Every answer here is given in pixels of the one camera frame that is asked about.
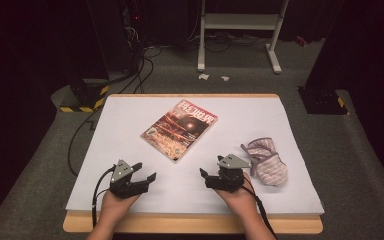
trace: magazine cover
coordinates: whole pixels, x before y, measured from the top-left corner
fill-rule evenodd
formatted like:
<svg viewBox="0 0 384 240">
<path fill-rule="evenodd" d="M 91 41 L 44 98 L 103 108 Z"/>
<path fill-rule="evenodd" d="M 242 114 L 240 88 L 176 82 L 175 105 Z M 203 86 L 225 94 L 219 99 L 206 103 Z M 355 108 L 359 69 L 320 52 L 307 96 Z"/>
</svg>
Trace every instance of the magazine cover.
<svg viewBox="0 0 384 240">
<path fill-rule="evenodd" d="M 216 115 L 182 100 L 142 133 L 141 137 L 177 161 L 216 121 Z"/>
</svg>

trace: cord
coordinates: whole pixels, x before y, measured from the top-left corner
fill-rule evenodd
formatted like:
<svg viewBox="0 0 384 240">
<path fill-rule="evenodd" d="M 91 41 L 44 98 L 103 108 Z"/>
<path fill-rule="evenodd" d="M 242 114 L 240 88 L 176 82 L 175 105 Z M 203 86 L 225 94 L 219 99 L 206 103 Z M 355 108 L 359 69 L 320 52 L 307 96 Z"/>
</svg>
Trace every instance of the cord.
<svg viewBox="0 0 384 240">
<path fill-rule="evenodd" d="M 213 52 L 213 53 L 221 53 L 221 52 L 224 52 L 226 51 L 227 49 L 229 49 L 231 46 L 232 46 L 232 40 L 230 40 L 229 38 L 225 38 L 225 39 L 216 39 L 219 43 L 227 43 L 227 47 L 221 49 L 221 50 L 212 50 L 211 48 L 208 48 L 207 46 L 205 46 L 205 49 L 208 50 L 209 52 Z"/>
<path fill-rule="evenodd" d="M 96 226 L 96 202 L 98 200 L 98 196 L 99 194 L 107 191 L 108 189 L 104 190 L 104 191 L 101 191 L 99 194 L 97 194 L 98 192 L 98 189 L 99 189 L 99 185 L 101 185 L 101 182 L 102 182 L 102 179 L 104 179 L 104 177 L 110 173 L 110 172 L 114 172 L 115 170 L 115 167 L 116 165 L 114 165 L 113 167 L 111 167 L 110 169 L 108 169 L 107 171 L 105 171 L 104 174 L 102 174 L 101 178 L 99 178 L 98 180 L 98 183 L 96 184 L 96 187 L 95 187 L 95 191 L 93 192 L 93 198 L 92 198 L 92 226 L 95 227 Z"/>
<path fill-rule="evenodd" d="M 195 33 L 195 31 L 196 31 L 196 27 L 198 26 L 198 20 L 199 20 L 199 18 L 200 18 L 200 16 L 201 16 L 201 12 L 199 11 L 200 6 L 202 5 L 202 4 L 201 4 L 201 1 L 197 1 L 197 9 L 196 9 L 197 14 L 196 14 L 196 19 L 195 19 L 195 25 L 194 25 L 194 27 L 193 27 L 193 30 L 192 30 L 191 34 L 190 34 L 189 37 L 188 37 L 188 42 L 191 41 L 191 40 L 193 40 L 193 34 Z"/>
<path fill-rule="evenodd" d="M 95 130 L 94 127 L 93 127 L 93 124 L 94 124 L 94 121 L 90 121 L 89 119 L 92 118 L 92 116 L 94 116 L 97 112 L 99 112 L 100 110 L 102 109 L 102 106 L 101 108 L 99 108 L 98 110 L 96 110 L 95 112 L 93 112 L 92 114 L 90 114 L 81 124 L 80 126 L 76 129 L 76 131 L 74 132 L 74 135 L 71 137 L 71 140 L 70 140 L 70 145 L 68 145 L 68 152 L 67 152 L 67 163 L 68 163 L 68 167 L 70 168 L 70 171 L 71 173 L 74 175 L 74 176 L 78 176 L 79 174 L 76 173 L 73 169 L 73 166 L 71 165 L 71 147 L 73 146 L 73 142 L 74 142 L 74 139 L 76 138 L 76 135 L 77 133 L 80 131 L 80 128 L 85 124 L 85 123 L 91 123 L 91 126 L 90 126 L 90 130 Z"/>
<path fill-rule="evenodd" d="M 266 209 L 264 209 L 263 202 L 255 194 L 255 190 L 254 190 L 254 187 L 252 186 L 251 182 L 247 178 L 244 178 L 244 179 L 249 183 L 249 185 L 251 186 L 252 191 L 249 190 L 248 188 L 246 188 L 245 186 L 241 186 L 241 188 L 244 189 L 245 191 L 247 191 L 249 194 L 251 194 L 254 197 L 255 201 L 257 202 L 258 209 L 260 210 L 261 218 L 263 219 L 263 221 L 266 224 L 267 228 L 273 234 L 274 238 L 277 239 L 276 233 L 274 233 L 273 228 L 270 225 L 269 219 L 267 218 Z"/>
<path fill-rule="evenodd" d="M 149 50 L 149 49 L 154 49 L 154 48 L 158 48 L 158 53 L 156 53 L 156 54 L 154 54 L 154 55 L 151 55 L 151 56 L 145 56 L 144 55 L 144 57 L 146 57 L 146 58 L 153 58 L 153 57 L 156 57 L 156 56 L 158 56 L 158 55 L 160 55 L 162 52 L 163 52 L 163 47 L 161 47 L 161 46 L 159 46 L 159 45 L 157 45 L 157 46 L 151 46 L 151 47 L 147 47 L 147 48 L 145 48 L 145 51 L 147 51 L 147 50 Z"/>
<path fill-rule="evenodd" d="M 132 76 L 135 75 L 135 74 L 136 74 L 136 71 L 132 71 L 132 72 L 130 72 L 129 74 L 127 74 L 126 76 L 119 77 L 119 78 L 113 79 L 113 80 L 111 80 L 111 81 L 101 83 L 101 84 L 99 84 L 98 86 L 99 86 L 99 87 L 105 87 L 105 86 L 109 86 L 109 85 L 114 84 L 114 83 L 119 83 L 119 82 L 121 82 L 121 81 L 124 81 L 124 80 L 129 79 L 130 77 L 132 77 Z"/>
<path fill-rule="evenodd" d="M 139 84 L 136 86 L 135 90 L 133 91 L 133 93 L 136 93 L 137 89 L 140 87 L 141 88 L 141 93 L 144 93 L 143 91 L 143 88 L 142 88 L 142 85 L 143 83 L 148 79 L 148 77 L 152 74 L 152 72 L 154 71 L 154 63 L 148 59 L 148 58 L 142 58 L 143 60 L 147 60 L 149 63 L 151 63 L 151 71 L 149 71 L 148 75 L 146 75 L 146 77 L 142 80 L 141 77 L 140 77 L 140 74 L 139 74 L 139 79 L 140 79 L 140 82 Z"/>
<path fill-rule="evenodd" d="M 237 46 L 237 47 L 248 47 L 248 46 L 256 46 L 256 45 L 260 45 L 260 44 L 264 44 L 266 43 L 267 41 L 269 40 L 269 38 L 255 38 L 254 40 L 248 42 L 248 43 L 240 43 L 240 42 L 234 42 L 232 43 L 233 46 Z"/>
<path fill-rule="evenodd" d="M 142 66 L 141 66 L 141 68 L 140 68 L 140 70 L 136 73 L 136 76 L 132 79 L 132 80 L 130 80 L 130 82 L 126 85 L 126 86 L 124 86 L 124 88 L 123 89 L 121 89 L 119 92 L 118 92 L 118 94 L 121 94 L 121 93 L 123 93 L 124 92 L 124 90 L 126 90 L 138 77 L 139 77 L 139 75 L 140 75 L 140 73 L 141 73 L 141 71 L 142 71 L 142 68 L 143 68 L 143 64 L 142 64 Z"/>
</svg>

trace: wooden table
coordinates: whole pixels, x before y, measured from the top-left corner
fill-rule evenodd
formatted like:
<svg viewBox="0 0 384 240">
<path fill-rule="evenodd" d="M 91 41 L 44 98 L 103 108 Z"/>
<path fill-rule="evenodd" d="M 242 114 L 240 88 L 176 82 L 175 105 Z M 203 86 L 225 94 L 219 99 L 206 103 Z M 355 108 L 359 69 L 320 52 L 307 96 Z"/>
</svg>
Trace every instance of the wooden table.
<svg viewBox="0 0 384 240">
<path fill-rule="evenodd" d="M 276 233 L 318 234 L 323 231 L 320 216 L 268 216 Z M 67 212 L 63 228 L 67 232 L 92 231 L 92 214 Z M 240 221 L 233 215 L 204 214 L 129 214 L 117 226 L 120 233 L 243 233 Z"/>
<path fill-rule="evenodd" d="M 145 94 L 145 95 L 113 95 L 111 96 L 111 98 L 113 99 L 120 98 L 120 97 L 122 98 L 123 97 L 124 98 L 132 98 L 132 97 L 278 98 L 278 96 L 275 94 L 164 94 L 164 95 Z M 317 234 L 323 230 L 323 224 L 321 222 L 321 218 L 319 214 L 278 214 L 278 215 L 269 214 L 268 219 L 276 233 Z M 92 230 L 91 211 L 68 210 L 63 228 L 67 232 L 90 232 Z M 173 233 L 173 234 L 175 233 L 235 234 L 235 233 L 243 233 L 243 227 L 241 226 L 241 223 L 238 221 L 238 219 L 234 215 L 229 213 L 223 213 L 223 214 L 130 213 L 118 224 L 116 228 L 116 232 Z"/>
</svg>

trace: human hand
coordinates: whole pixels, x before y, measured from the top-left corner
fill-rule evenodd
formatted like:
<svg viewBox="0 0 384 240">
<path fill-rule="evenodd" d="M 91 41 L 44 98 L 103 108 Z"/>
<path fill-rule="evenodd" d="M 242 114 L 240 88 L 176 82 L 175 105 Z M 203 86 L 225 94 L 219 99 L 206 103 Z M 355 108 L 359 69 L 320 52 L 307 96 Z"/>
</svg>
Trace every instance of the human hand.
<svg viewBox="0 0 384 240">
<path fill-rule="evenodd" d="M 106 221 L 117 224 L 130 210 L 130 207 L 140 195 L 132 196 L 129 198 L 118 198 L 112 192 L 107 191 L 102 199 L 101 214 L 99 221 L 105 219 Z"/>
<path fill-rule="evenodd" d="M 126 216 L 130 207 L 140 195 L 121 199 L 107 191 L 102 199 L 101 214 L 98 223 L 88 236 L 88 240 L 112 239 L 114 230 L 120 220 Z"/>
<path fill-rule="evenodd" d="M 246 179 L 243 186 L 252 191 L 249 175 L 245 172 L 243 174 Z M 226 202 L 230 211 L 239 218 L 258 215 L 255 198 L 245 189 L 239 188 L 233 193 L 216 189 L 214 191 Z"/>
<path fill-rule="evenodd" d="M 243 173 L 245 183 L 242 185 L 251 192 L 251 180 L 247 173 Z M 214 190 L 229 207 L 233 214 L 238 216 L 244 227 L 245 236 L 248 240 L 273 240 L 274 235 L 262 221 L 257 211 L 255 197 L 243 188 L 231 193 L 223 190 Z"/>
</svg>

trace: wrist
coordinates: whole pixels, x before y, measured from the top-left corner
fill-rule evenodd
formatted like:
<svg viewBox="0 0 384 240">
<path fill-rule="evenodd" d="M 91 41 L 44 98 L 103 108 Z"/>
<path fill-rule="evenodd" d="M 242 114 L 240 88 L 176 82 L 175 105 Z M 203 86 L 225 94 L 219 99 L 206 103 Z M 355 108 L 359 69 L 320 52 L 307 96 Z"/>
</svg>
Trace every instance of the wrist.
<svg viewBox="0 0 384 240">
<path fill-rule="evenodd" d="M 108 230 L 115 230 L 120 219 L 114 218 L 110 215 L 101 215 L 98 219 L 96 226 L 105 227 Z"/>
<path fill-rule="evenodd" d="M 96 226 L 93 228 L 92 232 L 89 234 L 87 240 L 109 240 L 112 239 L 114 235 L 113 226 L 106 225 L 105 221 L 98 221 Z"/>
<path fill-rule="evenodd" d="M 239 219 L 242 223 L 247 224 L 249 222 L 261 221 L 261 216 L 257 212 L 240 214 Z"/>
</svg>

